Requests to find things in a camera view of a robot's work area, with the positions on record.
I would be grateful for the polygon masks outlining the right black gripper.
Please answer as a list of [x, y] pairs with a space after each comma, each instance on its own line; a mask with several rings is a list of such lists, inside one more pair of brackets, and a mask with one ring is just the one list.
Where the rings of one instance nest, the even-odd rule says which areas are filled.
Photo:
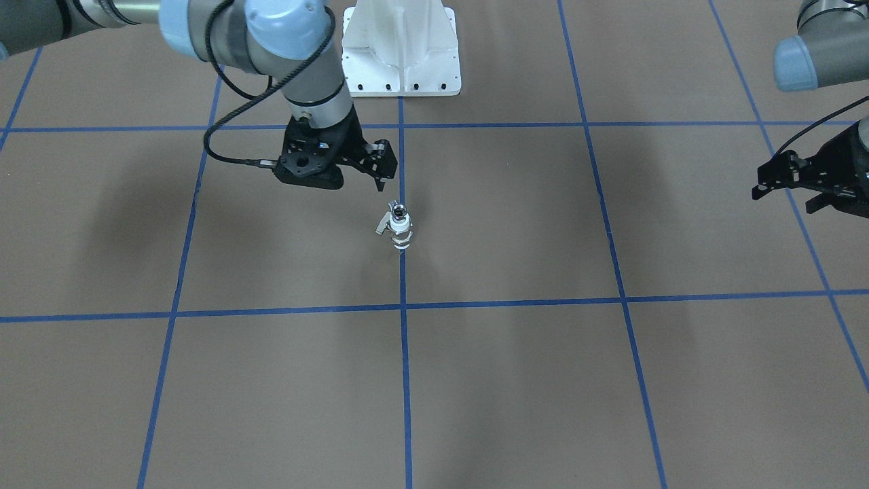
[[394, 179], [398, 160], [394, 149], [387, 139], [380, 139], [370, 145], [370, 159], [367, 142], [361, 133], [359, 118], [352, 109], [350, 115], [336, 125], [316, 129], [307, 118], [289, 121], [289, 137], [316, 137], [322, 142], [332, 143], [337, 148], [336, 164], [348, 165], [360, 173], [372, 177], [375, 188], [383, 192], [387, 180]]

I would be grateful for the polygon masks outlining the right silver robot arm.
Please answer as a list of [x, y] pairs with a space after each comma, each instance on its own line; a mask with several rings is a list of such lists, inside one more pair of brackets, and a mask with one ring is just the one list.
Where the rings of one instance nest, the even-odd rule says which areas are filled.
[[[158, 26], [168, 46], [210, 64], [223, 83], [226, 67], [270, 79], [261, 93], [240, 92], [245, 104], [208, 127], [209, 158], [328, 191], [344, 185], [345, 165], [372, 177], [379, 191], [394, 179], [391, 144], [364, 139], [335, 40], [339, 19], [326, 1], [3, 1], [2, 58], [141, 24]], [[277, 157], [231, 158], [212, 149], [221, 127], [276, 94], [291, 108]]]

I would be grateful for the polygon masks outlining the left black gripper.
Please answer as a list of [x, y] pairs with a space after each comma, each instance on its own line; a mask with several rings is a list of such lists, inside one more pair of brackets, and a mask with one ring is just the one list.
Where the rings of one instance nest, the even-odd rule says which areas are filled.
[[751, 189], [757, 201], [776, 189], [810, 189], [801, 181], [801, 170], [808, 167], [808, 181], [819, 192], [806, 203], [808, 214], [828, 206], [841, 213], [868, 217], [868, 149], [867, 120], [860, 120], [829, 140], [813, 156], [798, 157], [784, 151], [760, 165], [757, 185]]

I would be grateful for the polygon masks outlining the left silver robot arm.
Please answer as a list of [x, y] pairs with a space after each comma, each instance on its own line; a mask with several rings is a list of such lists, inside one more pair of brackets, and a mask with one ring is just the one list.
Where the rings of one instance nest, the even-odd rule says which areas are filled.
[[[774, 80], [782, 92], [804, 92], [868, 78], [866, 1], [804, 1], [797, 35], [778, 43]], [[868, 216], [867, 118], [832, 137], [809, 158], [788, 146], [820, 124], [867, 102], [863, 97], [826, 115], [794, 135], [757, 169], [752, 198], [776, 189], [804, 188], [817, 192], [806, 201], [808, 214], [828, 206], [864, 219]]]

